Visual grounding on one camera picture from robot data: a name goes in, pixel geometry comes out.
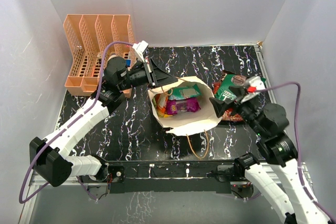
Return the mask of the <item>orange chips bag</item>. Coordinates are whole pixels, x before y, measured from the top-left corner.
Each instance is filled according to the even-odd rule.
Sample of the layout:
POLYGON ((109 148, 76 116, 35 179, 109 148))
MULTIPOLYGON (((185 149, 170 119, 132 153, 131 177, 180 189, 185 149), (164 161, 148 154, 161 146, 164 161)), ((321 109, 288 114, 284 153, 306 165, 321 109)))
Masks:
MULTIPOLYGON (((213 88, 213 94, 215 98, 219 100, 226 100, 227 98, 233 98, 233 94, 228 89, 229 85, 222 82, 215 82, 213 88)), ((243 119, 239 114, 233 115, 233 109, 227 109, 222 115, 223 121, 242 122, 243 119)))

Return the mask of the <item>green snack bag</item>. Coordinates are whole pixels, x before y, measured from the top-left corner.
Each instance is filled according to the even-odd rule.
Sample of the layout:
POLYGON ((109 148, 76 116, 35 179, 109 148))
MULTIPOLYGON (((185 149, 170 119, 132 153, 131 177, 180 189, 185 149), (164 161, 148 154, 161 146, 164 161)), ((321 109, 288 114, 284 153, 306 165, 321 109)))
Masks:
POLYGON ((237 74, 225 73, 220 83, 216 83, 214 87, 214 98, 220 101, 233 101, 237 98, 237 95, 229 89, 229 87, 254 87, 256 90, 265 89, 266 79, 260 76, 246 77, 237 74))

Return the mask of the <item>orange candy pack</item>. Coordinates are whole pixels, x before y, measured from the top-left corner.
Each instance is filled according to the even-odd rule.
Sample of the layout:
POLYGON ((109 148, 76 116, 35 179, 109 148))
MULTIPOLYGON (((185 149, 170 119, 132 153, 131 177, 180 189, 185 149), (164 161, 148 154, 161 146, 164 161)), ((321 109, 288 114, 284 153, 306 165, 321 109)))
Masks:
POLYGON ((164 93, 156 94, 153 98, 153 104, 156 108, 156 112, 159 117, 164 117, 166 112, 166 103, 168 101, 168 96, 164 93))

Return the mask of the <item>brown Kettle chips bag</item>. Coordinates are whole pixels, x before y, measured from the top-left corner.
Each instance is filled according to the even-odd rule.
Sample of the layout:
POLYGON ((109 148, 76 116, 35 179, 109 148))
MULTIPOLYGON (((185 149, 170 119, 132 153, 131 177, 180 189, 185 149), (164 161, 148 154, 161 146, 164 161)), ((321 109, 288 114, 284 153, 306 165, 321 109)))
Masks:
POLYGON ((233 75, 235 75, 235 73, 230 72, 230 71, 227 71, 227 70, 223 70, 223 71, 222 71, 222 77, 223 77, 223 78, 226 77, 228 74, 233 74, 233 75))

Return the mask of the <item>brown paper bag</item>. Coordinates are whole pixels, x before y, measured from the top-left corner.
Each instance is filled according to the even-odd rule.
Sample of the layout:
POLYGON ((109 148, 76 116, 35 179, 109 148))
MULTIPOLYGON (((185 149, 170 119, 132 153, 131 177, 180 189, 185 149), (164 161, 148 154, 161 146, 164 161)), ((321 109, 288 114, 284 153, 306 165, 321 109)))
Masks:
POLYGON ((154 117, 168 134, 186 137, 192 153, 204 159, 209 151, 208 131, 222 120, 217 116, 210 99, 214 94, 210 87, 196 76, 178 78, 173 84, 148 91, 154 117), (204 133, 205 153, 197 155, 190 136, 204 133))

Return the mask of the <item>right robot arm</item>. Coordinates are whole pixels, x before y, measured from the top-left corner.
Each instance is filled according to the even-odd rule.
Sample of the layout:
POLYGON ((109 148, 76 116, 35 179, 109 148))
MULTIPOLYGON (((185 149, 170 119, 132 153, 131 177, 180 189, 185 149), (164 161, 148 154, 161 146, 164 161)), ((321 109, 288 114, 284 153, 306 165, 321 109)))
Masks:
POLYGON ((234 160, 235 176, 252 182, 282 223, 335 223, 335 217, 318 203, 306 184, 299 142, 293 142, 285 133, 289 125, 285 109, 275 103, 266 104, 262 110, 256 108, 249 96, 267 91, 265 87, 231 86, 230 89, 237 97, 235 100, 210 99, 216 115, 220 117, 227 109, 232 109, 242 117, 259 136, 258 150, 281 184, 274 182, 251 153, 234 160))

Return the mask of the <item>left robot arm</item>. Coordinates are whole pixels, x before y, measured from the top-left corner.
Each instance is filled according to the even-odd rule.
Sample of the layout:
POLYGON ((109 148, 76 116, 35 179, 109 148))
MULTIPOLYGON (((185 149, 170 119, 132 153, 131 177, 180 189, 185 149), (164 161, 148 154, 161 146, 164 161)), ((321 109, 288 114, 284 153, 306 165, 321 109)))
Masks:
POLYGON ((148 85, 158 88, 175 83, 177 78, 161 70, 151 58, 138 61, 131 69, 126 60, 113 57, 103 71, 102 86, 82 108, 58 130, 29 144, 33 170, 54 187, 69 177, 91 176, 96 181, 108 177, 106 162, 97 156, 70 156, 72 149, 98 123, 112 114, 125 100, 124 90, 148 85))

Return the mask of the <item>purple snack bag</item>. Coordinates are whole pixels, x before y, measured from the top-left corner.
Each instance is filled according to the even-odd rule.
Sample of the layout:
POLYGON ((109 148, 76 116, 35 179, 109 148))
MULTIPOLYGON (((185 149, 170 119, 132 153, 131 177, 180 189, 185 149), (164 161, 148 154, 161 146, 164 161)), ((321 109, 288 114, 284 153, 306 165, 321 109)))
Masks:
POLYGON ((189 98, 186 100, 168 100, 166 104, 166 114, 176 115, 184 112, 197 112, 201 109, 197 98, 189 98))

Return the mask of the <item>teal snack pack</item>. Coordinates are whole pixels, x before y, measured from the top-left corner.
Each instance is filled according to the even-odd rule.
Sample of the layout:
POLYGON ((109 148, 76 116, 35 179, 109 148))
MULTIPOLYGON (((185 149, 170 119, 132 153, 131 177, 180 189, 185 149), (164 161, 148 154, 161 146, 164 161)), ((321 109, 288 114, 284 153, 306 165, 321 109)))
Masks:
POLYGON ((169 95, 169 100, 186 100, 189 98, 199 97, 201 95, 201 91, 197 84, 194 85, 186 85, 182 87, 176 87, 172 89, 171 95, 169 95))

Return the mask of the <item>blue stamp block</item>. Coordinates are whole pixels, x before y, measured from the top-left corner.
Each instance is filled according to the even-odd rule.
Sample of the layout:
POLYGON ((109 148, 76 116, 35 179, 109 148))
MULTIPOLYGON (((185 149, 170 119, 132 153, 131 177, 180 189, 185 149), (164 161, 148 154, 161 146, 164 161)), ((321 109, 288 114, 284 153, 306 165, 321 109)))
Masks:
POLYGON ((131 60, 130 60, 130 59, 127 59, 127 60, 126 60, 126 64, 127 64, 127 67, 130 67, 130 66, 131 66, 131 60))

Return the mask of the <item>orange plastic file organizer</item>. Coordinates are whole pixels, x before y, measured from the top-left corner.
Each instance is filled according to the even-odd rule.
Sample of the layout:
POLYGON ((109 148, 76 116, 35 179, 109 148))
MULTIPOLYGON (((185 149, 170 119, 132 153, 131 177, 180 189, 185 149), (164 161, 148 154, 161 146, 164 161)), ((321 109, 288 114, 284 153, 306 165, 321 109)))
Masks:
POLYGON ((72 54, 65 87, 73 96, 90 96, 96 90, 101 57, 108 44, 135 43, 130 15, 68 14, 64 30, 72 54))

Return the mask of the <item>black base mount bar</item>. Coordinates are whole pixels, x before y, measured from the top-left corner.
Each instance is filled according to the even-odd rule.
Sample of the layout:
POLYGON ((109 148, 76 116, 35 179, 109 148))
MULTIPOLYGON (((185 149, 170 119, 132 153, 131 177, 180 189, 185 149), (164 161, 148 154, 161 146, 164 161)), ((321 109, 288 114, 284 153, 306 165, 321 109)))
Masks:
POLYGON ((228 161, 109 162, 111 192, 215 192, 250 198, 257 194, 228 161))

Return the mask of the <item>aluminium frame rail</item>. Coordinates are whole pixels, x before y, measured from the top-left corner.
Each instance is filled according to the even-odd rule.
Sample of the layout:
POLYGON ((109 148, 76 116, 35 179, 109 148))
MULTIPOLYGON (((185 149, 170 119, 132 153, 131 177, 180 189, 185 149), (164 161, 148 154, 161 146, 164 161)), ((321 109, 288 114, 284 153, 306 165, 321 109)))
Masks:
POLYGON ((128 68, 121 57, 102 53, 99 83, 93 96, 58 130, 45 138, 34 138, 29 145, 30 170, 37 172, 46 183, 62 185, 69 177, 91 176, 104 179, 106 164, 94 156, 72 157, 70 151, 99 122, 107 118, 124 101, 124 90, 147 85, 150 97, 165 93, 186 83, 199 85, 205 99, 204 108, 194 118, 187 114, 165 118, 162 126, 176 136, 207 132, 219 124, 223 114, 232 110, 240 115, 260 137, 257 146, 267 164, 280 180, 277 185, 252 154, 235 159, 236 173, 252 182, 266 197, 284 223, 333 223, 322 209, 312 189, 306 185, 301 167, 298 141, 285 133, 289 122, 285 109, 274 103, 258 109, 253 99, 266 92, 261 77, 253 76, 240 86, 231 86, 235 99, 219 100, 211 89, 196 77, 179 78, 160 69, 144 55, 148 43, 133 43, 136 63, 128 68))

